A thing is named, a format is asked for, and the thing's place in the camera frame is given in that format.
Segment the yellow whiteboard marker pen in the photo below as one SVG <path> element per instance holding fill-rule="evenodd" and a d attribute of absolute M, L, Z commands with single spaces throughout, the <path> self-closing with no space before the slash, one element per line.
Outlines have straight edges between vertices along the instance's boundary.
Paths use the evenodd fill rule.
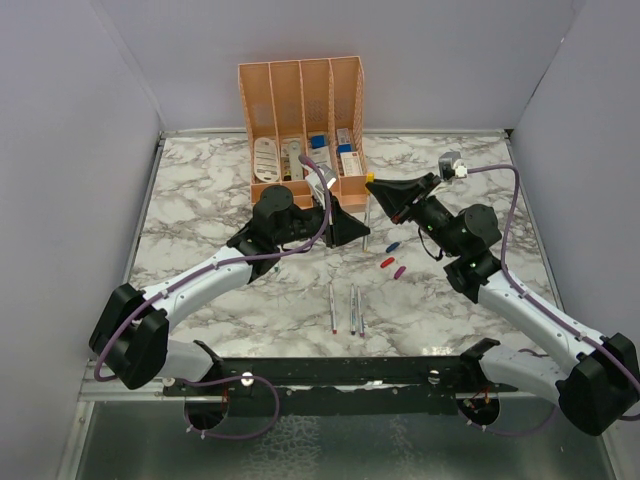
<path fill-rule="evenodd" d="M 371 210 L 371 198 L 370 198 L 370 196 L 367 196 L 366 203 L 365 203 L 363 223 L 368 228 L 370 228 L 370 210 Z M 363 242 L 362 242 L 362 251 L 363 252 L 367 252 L 368 251 L 369 235 L 370 235 L 370 231 L 369 231 L 368 234 L 366 234 L 363 237 Z"/>

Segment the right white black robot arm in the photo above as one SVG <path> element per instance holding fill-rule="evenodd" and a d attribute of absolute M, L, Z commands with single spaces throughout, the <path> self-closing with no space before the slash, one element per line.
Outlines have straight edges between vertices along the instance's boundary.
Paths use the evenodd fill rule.
<path fill-rule="evenodd" d="M 598 436 L 639 402 L 639 363 L 634 343 L 607 337 L 566 315 L 516 279 L 491 247 L 506 241 L 492 207 L 474 204 L 452 214 L 434 195 L 429 173 L 414 180 L 373 180 L 366 188 L 396 225 L 413 222 L 451 258 L 451 287 L 503 317 L 541 347 L 541 358 L 484 340 L 464 353 L 461 383 L 481 391 L 506 384 L 557 406 L 580 431 Z"/>

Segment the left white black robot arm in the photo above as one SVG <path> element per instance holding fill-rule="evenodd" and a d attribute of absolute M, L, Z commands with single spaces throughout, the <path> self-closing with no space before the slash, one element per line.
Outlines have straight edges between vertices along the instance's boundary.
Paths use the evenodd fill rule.
<path fill-rule="evenodd" d="M 299 242 L 297 250 L 304 253 L 317 240 L 335 248 L 369 232 L 336 197 L 301 209 L 288 188 L 268 187 L 251 219 L 212 257 L 154 286 L 138 290 L 126 283 L 112 292 L 89 340 L 96 365 L 107 366 L 112 378 L 130 390 L 164 377 L 210 394 L 220 385 L 221 360 L 201 342 L 172 340 L 177 325 L 217 297 L 265 275 L 289 254 L 289 243 Z"/>

